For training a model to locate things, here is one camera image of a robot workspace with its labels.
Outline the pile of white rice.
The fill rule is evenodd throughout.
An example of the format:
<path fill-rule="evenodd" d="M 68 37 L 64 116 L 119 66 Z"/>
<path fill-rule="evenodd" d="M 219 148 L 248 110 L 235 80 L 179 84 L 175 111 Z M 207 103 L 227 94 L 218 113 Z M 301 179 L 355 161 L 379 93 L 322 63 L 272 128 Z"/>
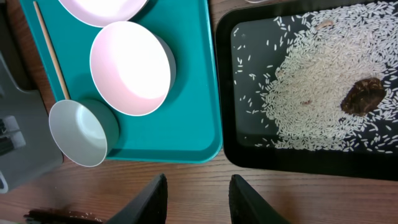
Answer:
<path fill-rule="evenodd" d="M 397 151 L 397 2 L 374 1 L 243 22 L 231 36 L 238 104 L 276 149 Z M 386 95 L 365 116 L 341 110 L 353 85 L 380 79 Z"/>

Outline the grey metal bowl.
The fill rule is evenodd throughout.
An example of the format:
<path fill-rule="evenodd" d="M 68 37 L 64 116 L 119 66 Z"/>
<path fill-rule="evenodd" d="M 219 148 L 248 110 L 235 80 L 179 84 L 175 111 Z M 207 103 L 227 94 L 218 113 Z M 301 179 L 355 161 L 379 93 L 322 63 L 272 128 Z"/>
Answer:
<path fill-rule="evenodd" d="M 96 100 L 61 100 L 49 113 L 50 132 L 58 148 L 83 167 L 100 165 L 119 140 L 112 111 Z"/>

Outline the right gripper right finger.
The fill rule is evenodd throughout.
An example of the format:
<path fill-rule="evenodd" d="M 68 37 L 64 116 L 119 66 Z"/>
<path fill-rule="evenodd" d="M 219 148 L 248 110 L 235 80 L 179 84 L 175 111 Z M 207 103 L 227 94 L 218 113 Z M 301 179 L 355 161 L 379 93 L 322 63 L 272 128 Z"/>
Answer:
<path fill-rule="evenodd" d="M 289 223 L 238 174 L 231 176 L 228 197 L 232 224 Z"/>

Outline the brown food scrap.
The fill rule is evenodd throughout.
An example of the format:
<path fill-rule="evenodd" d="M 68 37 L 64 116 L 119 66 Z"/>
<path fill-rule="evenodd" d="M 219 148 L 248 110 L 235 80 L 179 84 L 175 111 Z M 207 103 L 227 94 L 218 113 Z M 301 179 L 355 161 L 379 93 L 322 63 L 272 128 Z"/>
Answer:
<path fill-rule="evenodd" d="M 386 91 L 378 78 L 356 82 L 340 104 L 341 110 L 355 116 L 365 116 L 377 109 Z"/>

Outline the large white plate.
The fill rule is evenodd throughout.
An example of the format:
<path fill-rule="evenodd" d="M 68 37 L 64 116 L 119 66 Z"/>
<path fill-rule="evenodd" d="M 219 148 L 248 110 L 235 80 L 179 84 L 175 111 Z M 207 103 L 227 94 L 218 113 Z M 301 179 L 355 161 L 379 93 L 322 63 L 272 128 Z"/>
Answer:
<path fill-rule="evenodd" d="M 59 0 L 69 14 L 93 27 L 128 21 L 148 2 L 149 0 Z"/>

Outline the white bowl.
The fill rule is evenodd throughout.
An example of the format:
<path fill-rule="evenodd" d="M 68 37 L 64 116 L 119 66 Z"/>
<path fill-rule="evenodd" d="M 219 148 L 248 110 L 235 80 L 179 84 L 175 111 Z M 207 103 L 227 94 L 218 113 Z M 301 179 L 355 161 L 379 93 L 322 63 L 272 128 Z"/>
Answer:
<path fill-rule="evenodd" d="M 90 72 L 101 97 L 116 111 L 145 116 L 171 91 L 177 64 L 168 44 L 135 22 L 102 28 L 90 50 Z"/>

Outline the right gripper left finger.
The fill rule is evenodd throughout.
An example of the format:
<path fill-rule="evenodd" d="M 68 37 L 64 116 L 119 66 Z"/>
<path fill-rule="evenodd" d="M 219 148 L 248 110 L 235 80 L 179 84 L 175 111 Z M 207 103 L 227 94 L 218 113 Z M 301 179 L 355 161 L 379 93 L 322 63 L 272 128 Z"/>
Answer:
<path fill-rule="evenodd" d="M 165 224 L 167 202 L 167 178 L 159 174 L 106 224 Z"/>

